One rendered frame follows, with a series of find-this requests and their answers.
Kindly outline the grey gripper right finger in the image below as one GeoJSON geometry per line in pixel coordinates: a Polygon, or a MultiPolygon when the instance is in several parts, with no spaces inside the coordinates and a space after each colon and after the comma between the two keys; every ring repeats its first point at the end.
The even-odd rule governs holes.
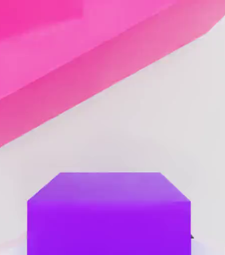
{"type": "Polygon", "coordinates": [[[198,241],[191,235],[191,255],[222,255],[222,252],[198,241]]]}

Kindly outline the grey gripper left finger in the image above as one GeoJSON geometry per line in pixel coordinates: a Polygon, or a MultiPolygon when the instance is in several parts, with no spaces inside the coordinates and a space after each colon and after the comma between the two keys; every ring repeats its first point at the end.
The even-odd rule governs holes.
{"type": "Polygon", "coordinates": [[[4,245],[3,255],[27,255],[27,233],[8,241],[4,245]]]}

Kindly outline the small purple cube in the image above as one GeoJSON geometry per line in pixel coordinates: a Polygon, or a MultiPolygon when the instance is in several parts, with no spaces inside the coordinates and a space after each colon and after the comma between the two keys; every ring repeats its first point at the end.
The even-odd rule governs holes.
{"type": "Polygon", "coordinates": [[[191,202],[157,172],[60,173],[27,202],[27,255],[191,255],[191,202]]]}

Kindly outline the large pink box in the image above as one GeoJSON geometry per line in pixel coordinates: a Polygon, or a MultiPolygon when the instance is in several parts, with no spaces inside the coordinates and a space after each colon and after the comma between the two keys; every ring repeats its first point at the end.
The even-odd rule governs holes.
{"type": "Polygon", "coordinates": [[[224,15],[225,0],[0,0],[0,147],[224,15]]]}

